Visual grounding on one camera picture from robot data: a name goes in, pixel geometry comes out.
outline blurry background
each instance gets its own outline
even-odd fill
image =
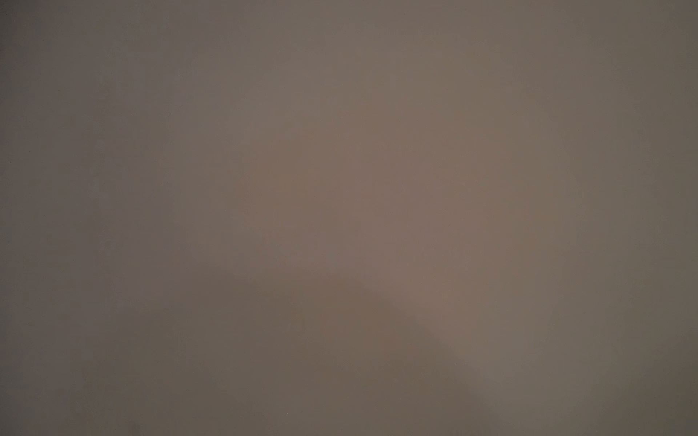
[[[696,431],[690,2],[4,10],[7,434],[197,265],[361,282],[512,434]]]

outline beige wall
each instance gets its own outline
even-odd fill
[[[527,434],[698,327],[688,6],[39,3],[1,52],[21,428],[196,262],[359,278]]]

